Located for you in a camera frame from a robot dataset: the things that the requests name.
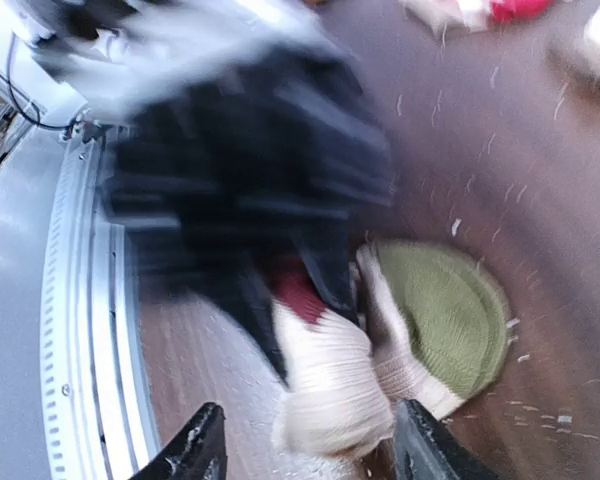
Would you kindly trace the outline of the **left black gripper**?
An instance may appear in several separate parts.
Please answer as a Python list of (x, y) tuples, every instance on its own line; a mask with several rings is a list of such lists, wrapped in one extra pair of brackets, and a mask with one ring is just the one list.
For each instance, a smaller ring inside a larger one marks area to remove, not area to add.
[(133, 118), (99, 192), (135, 230), (157, 272), (199, 287), (256, 343), (284, 385), (272, 295), (256, 271), (302, 259), (320, 299), (359, 324), (349, 266), (351, 219), (391, 202), (390, 146), (338, 46), (276, 44), (184, 87)]

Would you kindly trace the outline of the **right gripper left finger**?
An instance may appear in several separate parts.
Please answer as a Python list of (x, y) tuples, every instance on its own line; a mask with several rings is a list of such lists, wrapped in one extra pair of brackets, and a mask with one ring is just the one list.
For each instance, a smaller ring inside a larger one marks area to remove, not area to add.
[(228, 457), (224, 422), (220, 405), (204, 403), (130, 480), (225, 480)]

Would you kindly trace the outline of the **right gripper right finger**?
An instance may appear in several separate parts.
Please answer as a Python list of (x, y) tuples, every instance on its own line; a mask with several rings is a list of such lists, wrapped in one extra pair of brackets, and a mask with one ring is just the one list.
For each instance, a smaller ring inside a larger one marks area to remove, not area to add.
[(396, 405), (393, 457), (397, 479), (499, 479), (417, 400)]

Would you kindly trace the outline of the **beige striped maroon sock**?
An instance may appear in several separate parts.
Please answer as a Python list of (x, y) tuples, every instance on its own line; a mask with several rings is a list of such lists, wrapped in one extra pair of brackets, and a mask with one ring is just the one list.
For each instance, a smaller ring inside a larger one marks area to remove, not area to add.
[(473, 259), (383, 241), (360, 247), (352, 269), (357, 321), (328, 307), (302, 268), (272, 280), (287, 367), (272, 433), (281, 450), (363, 457), (393, 435), (399, 401), (415, 400), (441, 420), (500, 373), (511, 312)]

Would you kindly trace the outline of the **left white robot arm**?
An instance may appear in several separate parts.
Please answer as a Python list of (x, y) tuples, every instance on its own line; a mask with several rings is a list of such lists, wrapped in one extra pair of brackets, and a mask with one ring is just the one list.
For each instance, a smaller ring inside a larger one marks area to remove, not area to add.
[(299, 1), (16, 1), (34, 60), (116, 126), (103, 209), (139, 270), (210, 300), (287, 369), (267, 277), (299, 261), (349, 320), (351, 220), (391, 202), (389, 141)]

